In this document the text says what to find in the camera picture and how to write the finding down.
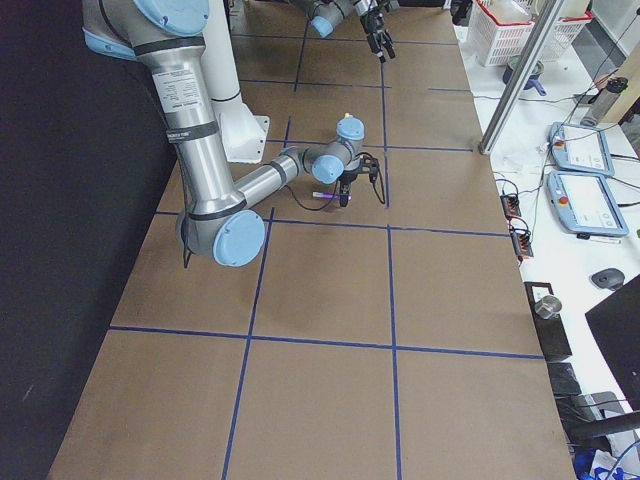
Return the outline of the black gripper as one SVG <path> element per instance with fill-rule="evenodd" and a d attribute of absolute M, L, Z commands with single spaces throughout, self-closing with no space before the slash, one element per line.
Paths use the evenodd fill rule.
<path fill-rule="evenodd" d="M 385 63 L 386 58 L 383 51 L 385 48 L 390 59 L 396 57 L 393 40 L 385 37 L 386 29 L 384 16 L 380 9 L 372 9 L 360 16 L 360 23 L 368 41 L 371 52 L 378 58 L 380 63 Z"/>
<path fill-rule="evenodd" d="M 345 170 L 338 179 L 339 205 L 347 206 L 350 200 L 351 184 L 357 180 L 358 173 L 355 170 Z"/>

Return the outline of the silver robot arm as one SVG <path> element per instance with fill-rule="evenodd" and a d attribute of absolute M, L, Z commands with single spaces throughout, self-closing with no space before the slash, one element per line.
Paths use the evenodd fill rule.
<path fill-rule="evenodd" d="M 384 13 L 399 7 L 397 1 L 314 1 L 293 0 L 289 4 L 300 9 L 321 38 L 327 38 L 334 30 L 355 12 L 371 52 L 381 63 L 386 57 L 394 59 L 393 39 L 384 22 Z"/>
<path fill-rule="evenodd" d="M 243 102 L 220 1 L 85 1 L 83 32 L 94 52 L 137 61 L 150 71 L 168 141 L 177 150 L 189 195 L 176 222 L 183 255 L 240 267 L 260 252 L 266 237 L 252 206 L 307 173 L 342 188 L 362 171 L 365 127 L 347 115 L 329 143 L 289 147 L 239 180 L 233 161 L 258 163 L 267 118 Z"/>

